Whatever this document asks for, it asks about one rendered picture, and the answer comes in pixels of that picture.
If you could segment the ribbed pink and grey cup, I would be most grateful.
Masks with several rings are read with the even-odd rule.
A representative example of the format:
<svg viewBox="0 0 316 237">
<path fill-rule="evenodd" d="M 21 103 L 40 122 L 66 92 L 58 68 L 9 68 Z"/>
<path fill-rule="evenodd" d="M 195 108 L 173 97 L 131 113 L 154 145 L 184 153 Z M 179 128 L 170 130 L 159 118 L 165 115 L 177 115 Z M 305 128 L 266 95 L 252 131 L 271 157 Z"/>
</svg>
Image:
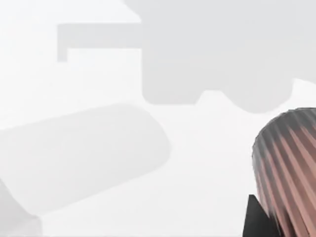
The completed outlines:
<svg viewBox="0 0 316 237">
<path fill-rule="evenodd" d="M 279 237 L 316 237 L 316 108 L 271 119 L 252 146 L 259 202 Z"/>
</svg>

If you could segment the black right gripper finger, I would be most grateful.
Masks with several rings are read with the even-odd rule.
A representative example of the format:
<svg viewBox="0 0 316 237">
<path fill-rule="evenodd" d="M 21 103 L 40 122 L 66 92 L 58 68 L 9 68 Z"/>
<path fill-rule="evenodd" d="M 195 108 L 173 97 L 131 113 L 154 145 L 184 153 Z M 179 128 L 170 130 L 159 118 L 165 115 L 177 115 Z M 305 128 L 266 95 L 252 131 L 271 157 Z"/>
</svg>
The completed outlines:
<svg viewBox="0 0 316 237">
<path fill-rule="evenodd" d="M 255 195 L 248 196 L 242 237 L 280 237 Z"/>
</svg>

